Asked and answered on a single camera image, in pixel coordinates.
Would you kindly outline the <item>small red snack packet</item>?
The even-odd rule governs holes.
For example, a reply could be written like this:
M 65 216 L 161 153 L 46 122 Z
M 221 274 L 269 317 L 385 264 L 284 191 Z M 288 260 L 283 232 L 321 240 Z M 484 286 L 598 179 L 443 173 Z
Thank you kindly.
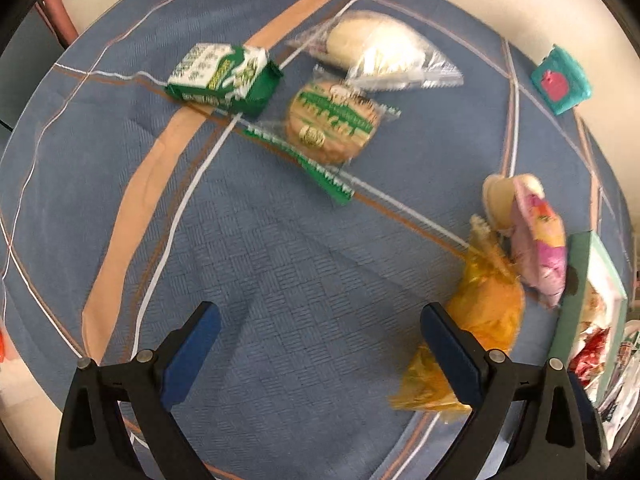
M 603 356 L 608 344 L 609 328 L 599 328 L 587 340 L 576 356 L 570 361 L 568 369 L 576 376 L 583 387 L 587 387 L 603 370 Z

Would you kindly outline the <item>orange yellow snack packet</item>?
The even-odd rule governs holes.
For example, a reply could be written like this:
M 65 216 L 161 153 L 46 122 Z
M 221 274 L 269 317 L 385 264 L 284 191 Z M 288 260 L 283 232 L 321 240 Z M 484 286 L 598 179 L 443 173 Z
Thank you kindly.
M 509 353 L 520 331 L 524 289 L 490 225 L 477 214 L 470 223 L 470 248 L 462 279 L 445 310 L 484 349 Z M 398 393 L 390 397 L 390 406 L 395 410 L 454 413 L 471 409 L 458 401 L 424 342 L 418 345 L 402 376 Z

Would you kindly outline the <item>pink snack bag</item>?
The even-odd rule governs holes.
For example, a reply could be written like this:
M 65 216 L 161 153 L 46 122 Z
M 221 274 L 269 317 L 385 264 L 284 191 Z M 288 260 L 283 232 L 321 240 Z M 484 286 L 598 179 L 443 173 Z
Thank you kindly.
M 530 174 L 512 181 L 511 255 L 523 282 L 537 289 L 550 308 L 561 300 L 566 281 L 566 234 L 562 218 Z

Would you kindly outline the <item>green white snack box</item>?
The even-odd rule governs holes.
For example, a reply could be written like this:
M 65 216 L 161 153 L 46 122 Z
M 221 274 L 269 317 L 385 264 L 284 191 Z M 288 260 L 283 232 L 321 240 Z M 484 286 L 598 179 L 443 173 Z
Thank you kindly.
M 264 48 L 200 42 L 176 65 L 165 91 L 180 101 L 255 117 L 266 108 L 282 77 Z

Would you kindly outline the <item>green round biscuit packet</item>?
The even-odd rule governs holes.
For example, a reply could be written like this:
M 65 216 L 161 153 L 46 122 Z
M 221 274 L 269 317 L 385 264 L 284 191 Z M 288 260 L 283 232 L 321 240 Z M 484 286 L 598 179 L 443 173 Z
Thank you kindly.
M 243 134 L 288 156 L 332 200 L 346 204 L 355 191 L 340 177 L 342 167 L 362 153 L 383 122 L 399 117 L 398 108 L 317 66 L 292 97 L 284 122 L 247 126 Z

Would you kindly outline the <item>white round pastry packet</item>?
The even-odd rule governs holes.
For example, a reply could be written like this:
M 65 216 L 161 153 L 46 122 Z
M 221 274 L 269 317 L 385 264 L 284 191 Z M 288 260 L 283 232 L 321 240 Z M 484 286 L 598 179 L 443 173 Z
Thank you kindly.
M 354 87 L 398 91 L 459 87 L 462 71 L 431 41 L 397 18 L 347 11 L 295 36 L 288 44 L 346 73 Z

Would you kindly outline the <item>teal rimmed cardboard tray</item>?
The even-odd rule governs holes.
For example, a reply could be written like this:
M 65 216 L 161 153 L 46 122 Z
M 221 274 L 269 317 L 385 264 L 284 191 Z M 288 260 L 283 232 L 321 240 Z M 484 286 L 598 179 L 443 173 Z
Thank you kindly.
M 568 368 L 586 340 L 599 328 L 609 328 L 602 373 L 584 387 L 589 400 L 603 402 L 613 376 L 623 339 L 628 298 L 596 232 L 568 238 L 566 281 L 559 305 L 559 318 L 548 353 Z

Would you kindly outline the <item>blue plaid tablecloth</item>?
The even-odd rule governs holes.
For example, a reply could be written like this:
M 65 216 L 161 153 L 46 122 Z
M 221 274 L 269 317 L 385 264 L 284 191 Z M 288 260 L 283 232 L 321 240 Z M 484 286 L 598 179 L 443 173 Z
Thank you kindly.
M 459 281 L 480 185 L 540 177 L 570 233 L 595 226 L 625 284 L 631 218 L 588 128 L 554 116 L 486 2 L 118 0 L 68 48 L 35 16 L 1 58 L 2 304 L 18 355 L 60 408 L 85 336 L 115 363 L 201 301 L 222 330 L 178 422 L 221 478 L 414 477 L 451 440 L 387 402 L 419 310 Z M 568 0 L 587 10 L 594 0 Z M 160 84 L 192 44 L 245 41 L 280 16 L 343 6 L 400 18 L 464 73 L 459 88 L 385 93 L 401 115 L 346 168 L 339 205 L 290 160 Z

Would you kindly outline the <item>cream pastry behind pink bag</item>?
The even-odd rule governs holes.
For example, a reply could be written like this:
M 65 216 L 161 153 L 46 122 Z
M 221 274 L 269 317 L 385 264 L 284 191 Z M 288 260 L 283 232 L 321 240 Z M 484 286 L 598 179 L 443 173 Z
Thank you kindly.
M 510 178 L 490 174 L 483 183 L 483 206 L 490 225 L 501 233 L 509 232 L 513 226 L 511 208 L 516 182 L 524 184 L 534 194 L 544 198 L 544 187 L 533 174 L 518 174 Z

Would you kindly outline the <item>teal gift box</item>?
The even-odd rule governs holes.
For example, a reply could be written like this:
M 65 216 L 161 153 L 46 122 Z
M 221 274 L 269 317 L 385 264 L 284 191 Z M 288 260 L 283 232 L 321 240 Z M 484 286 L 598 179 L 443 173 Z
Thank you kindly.
M 555 116 L 592 96 L 592 87 L 582 66 L 556 44 L 533 70 L 530 80 Z

